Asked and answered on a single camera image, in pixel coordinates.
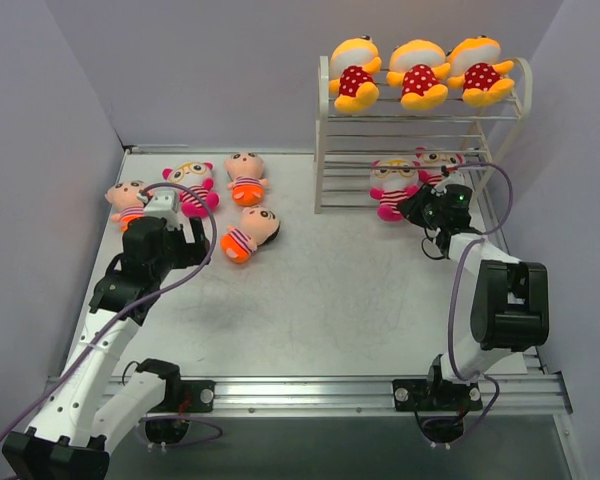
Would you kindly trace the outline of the pink panda plush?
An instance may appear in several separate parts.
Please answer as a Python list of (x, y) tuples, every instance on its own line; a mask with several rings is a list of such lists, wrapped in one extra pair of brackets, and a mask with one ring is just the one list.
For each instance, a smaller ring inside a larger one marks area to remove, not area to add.
[(190, 161), (175, 168), (166, 168), (162, 177), (167, 182), (180, 184), (192, 192), (180, 192), (180, 207), (186, 217), (207, 217), (207, 209), (213, 212), (219, 205), (219, 196), (214, 191), (213, 164), (210, 162)]
[(429, 166), (429, 169), (420, 170), (418, 173), (420, 182), (426, 185), (430, 185), (430, 178), (440, 172), (442, 165), (457, 168), (464, 163), (464, 157), (459, 153), (427, 152), (424, 147), (416, 148), (416, 159), (420, 166)]
[(398, 204), (412, 197), (419, 189), (419, 163), (414, 157), (376, 160), (370, 174), (370, 196), (378, 202), (376, 213), (385, 222), (403, 219)]

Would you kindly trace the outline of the pink panda plush front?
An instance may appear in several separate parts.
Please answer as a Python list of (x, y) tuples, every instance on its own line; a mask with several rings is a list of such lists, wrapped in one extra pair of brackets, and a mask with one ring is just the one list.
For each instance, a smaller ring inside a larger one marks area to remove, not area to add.
[(430, 185), (430, 178), (440, 172), (442, 165), (457, 168), (464, 163), (464, 157), (459, 153), (427, 152), (424, 147), (416, 148), (416, 159), (420, 166), (429, 166), (429, 169), (420, 170), (418, 173), (420, 182), (426, 185)]

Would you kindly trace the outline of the pink panda plush back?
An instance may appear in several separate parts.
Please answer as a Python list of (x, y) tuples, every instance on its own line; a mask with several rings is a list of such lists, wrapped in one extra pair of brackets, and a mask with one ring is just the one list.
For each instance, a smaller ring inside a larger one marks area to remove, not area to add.
[(175, 168), (166, 168), (162, 177), (167, 182), (180, 184), (192, 192), (180, 192), (180, 207), (186, 217), (207, 217), (207, 209), (213, 212), (219, 205), (219, 196), (214, 191), (213, 164), (210, 162), (190, 161)]

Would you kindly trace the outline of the yellow plush red dotted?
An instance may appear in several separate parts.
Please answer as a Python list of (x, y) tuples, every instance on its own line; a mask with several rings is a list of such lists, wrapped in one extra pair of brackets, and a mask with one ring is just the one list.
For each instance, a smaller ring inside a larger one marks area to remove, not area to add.
[(461, 90), (462, 101), (474, 108), (504, 99), (515, 87), (509, 77), (512, 60), (500, 60), (501, 46), (486, 35), (469, 37), (446, 54), (450, 64), (447, 85)]
[(405, 110), (426, 111), (438, 107), (448, 96), (444, 83), (451, 65), (436, 43), (413, 39), (391, 54), (386, 81), (401, 89), (400, 103)]
[(354, 114), (374, 105), (380, 94), (374, 75), (381, 67), (378, 47), (370, 36), (340, 43), (329, 60), (329, 93), (335, 96), (334, 108)]

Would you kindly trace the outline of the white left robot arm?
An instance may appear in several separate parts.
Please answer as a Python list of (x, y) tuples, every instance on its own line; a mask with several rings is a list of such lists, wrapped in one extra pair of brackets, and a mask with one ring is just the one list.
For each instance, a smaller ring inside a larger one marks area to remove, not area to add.
[(83, 330), (50, 390), (25, 412), (23, 432), (10, 431), (2, 454), (20, 479), (102, 479), (120, 440), (153, 408), (180, 406), (184, 385), (179, 366), (156, 359), (107, 403), (101, 398), (126, 347), (152, 306), (201, 271), (216, 238), (198, 217), (182, 225), (142, 217), (122, 236), (122, 250), (95, 284)]

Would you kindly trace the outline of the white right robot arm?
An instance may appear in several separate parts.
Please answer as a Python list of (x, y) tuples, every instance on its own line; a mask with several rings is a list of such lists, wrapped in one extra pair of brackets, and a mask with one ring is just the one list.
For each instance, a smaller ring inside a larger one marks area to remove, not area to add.
[[(477, 381), (496, 363), (544, 344), (549, 336), (547, 268), (509, 255), (471, 224), (469, 187), (443, 190), (423, 185), (398, 210), (410, 223), (434, 232), (443, 259), (457, 265), (447, 318), (447, 349), (437, 356), (424, 380), (397, 380), (395, 407), (410, 412), (478, 411)], [(476, 279), (469, 332), (455, 337), (463, 274)]]

